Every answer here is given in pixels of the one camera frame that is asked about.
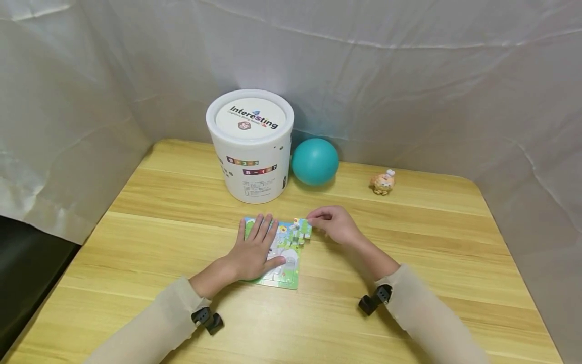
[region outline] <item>colored number strip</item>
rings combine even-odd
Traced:
[[[232,164],[236,164],[236,165],[258,165],[258,161],[241,161],[241,160],[229,157],[229,156],[226,156],[226,160],[228,160],[228,163],[232,163]]]
[[[258,174],[265,174],[277,169],[277,165],[275,164],[273,167],[264,168],[264,169],[243,169],[243,174],[247,176],[254,176]]]

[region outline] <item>toy cat figurine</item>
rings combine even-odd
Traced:
[[[389,169],[385,174],[379,174],[370,179],[370,186],[374,189],[376,195],[387,195],[394,187],[395,171]]]

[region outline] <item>container lid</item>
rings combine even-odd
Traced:
[[[270,91],[242,89],[214,100],[206,110],[213,135],[237,147],[272,143],[293,129],[293,108]]]
[[[237,139],[255,140],[276,134],[287,117],[281,107],[258,97],[246,97],[226,103],[216,115],[216,125]]]

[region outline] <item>white cylindrical container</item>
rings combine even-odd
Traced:
[[[293,119],[291,105],[264,90],[229,92],[210,104],[206,124],[235,198],[265,203],[285,190]]]

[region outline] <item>finger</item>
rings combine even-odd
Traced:
[[[261,228],[258,230],[257,237],[255,238],[258,242],[262,242],[265,239],[267,231],[269,231],[269,226],[271,225],[271,221],[273,220],[273,215],[267,214],[265,220],[263,220],[261,224]]]
[[[283,256],[274,257],[273,259],[269,259],[265,262],[265,266],[264,266],[264,269],[262,270],[262,273],[265,274],[266,272],[273,270],[279,266],[282,266],[285,263],[287,263],[287,260]]]
[[[331,217],[333,217],[333,212],[335,211],[335,207],[336,206],[324,206],[324,207],[320,207],[317,208],[315,210],[313,210],[312,212],[310,212],[306,219],[311,219],[313,217],[320,217],[322,215],[330,215]]]
[[[273,220],[273,225],[269,229],[269,232],[265,235],[265,238],[262,240],[263,243],[273,244],[273,240],[275,240],[275,236],[277,235],[277,229],[279,228],[279,221]]]
[[[259,215],[257,215],[257,218],[255,218],[255,223],[254,223],[253,227],[251,228],[251,232],[247,236],[246,240],[253,240],[255,238],[255,236],[257,236],[257,232],[258,232],[259,227],[261,227],[261,223],[262,223],[262,214],[259,214]]]
[[[246,227],[246,223],[244,222],[244,219],[241,219],[239,221],[239,233],[236,235],[236,243],[238,244],[240,242],[244,241],[244,228]]]
[[[309,222],[309,224],[311,226],[313,226],[314,228],[323,229],[325,231],[327,231],[327,227],[331,223],[330,220],[326,220],[324,218],[319,218],[319,217],[314,217],[314,218],[308,219],[307,222]]]

